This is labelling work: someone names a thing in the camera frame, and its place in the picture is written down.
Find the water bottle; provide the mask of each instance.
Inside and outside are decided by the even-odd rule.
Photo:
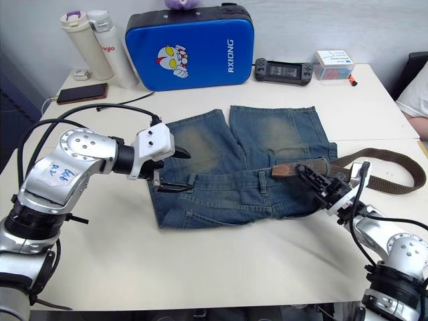
[[[87,11],[89,22],[95,31],[95,36],[101,45],[107,61],[113,68],[118,83],[123,88],[137,85],[138,79],[120,42],[116,27],[105,10]]]
[[[69,35],[74,45],[85,59],[95,78],[105,80],[113,76],[113,70],[102,53],[83,11],[73,11],[60,18],[62,29]]]

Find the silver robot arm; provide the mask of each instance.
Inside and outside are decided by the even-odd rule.
[[[385,216],[372,205],[357,200],[356,212],[351,213],[360,184],[367,186],[370,177],[369,167],[368,175],[362,180],[361,168],[362,164],[353,164],[349,184],[340,179],[327,179],[302,165],[297,170],[305,183],[316,191],[327,213],[338,216],[338,223],[348,231],[352,222],[358,241],[381,258],[375,266],[365,267],[371,285],[362,299],[365,308],[360,307],[353,320],[417,321],[417,306],[421,292],[425,292],[421,285],[423,270],[428,266],[428,243],[390,221],[379,220]]]
[[[190,185],[163,187],[158,169],[163,159],[190,155],[174,145],[163,123],[137,134],[132,146],[93,130],[75,128],[62,134],[56,149],[31,169],[10,214],[0,222],[0,317],[29,320],[29,306],[51,278],[58,254],[54,245],[66,220],[83,221],[70,211],[94,174],[126,174],[152,180],[155,189],[179,192]]]

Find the smartphone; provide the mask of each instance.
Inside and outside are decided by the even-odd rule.
[[[75,87],[63,89],[56,100],[58,105],[71,104],[72,102],[85,102],[94,99],[103,99],[107,97],[108,84]]]

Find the box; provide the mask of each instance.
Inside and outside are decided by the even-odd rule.
[[[125,40],[149,90],[241,84],[251,74],[254,29],[239,5],[133,15]]]
[[[318,80],[348,79],[354,69],[354,62],[344,50],[318,50],[314,65]]]

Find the bottle cap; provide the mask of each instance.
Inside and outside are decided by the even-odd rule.
[[[87,12],[92,29],[96,32],[108,31],[113,28],[112,20],[107,10],[91,10]]]
[[[71,11],[60,18],[62,28],[67,32],[77,32],[89,27],[84,11]]]

